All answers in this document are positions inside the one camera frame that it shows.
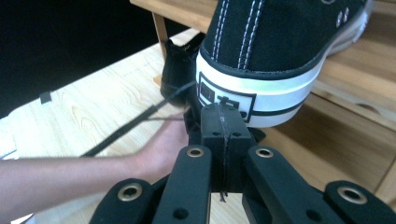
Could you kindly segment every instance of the hand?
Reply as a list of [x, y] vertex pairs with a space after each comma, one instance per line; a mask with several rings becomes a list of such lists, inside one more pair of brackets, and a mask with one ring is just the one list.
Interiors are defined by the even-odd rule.
[[170, 174], [178, 152], [189, 142], [182, 114], [170, 118], [181, 120], [166, 120], [142, 149], [125, 157], [131, 169], [134, 169], [136, 165], [145, 167], [141, 176], [150, 183]]

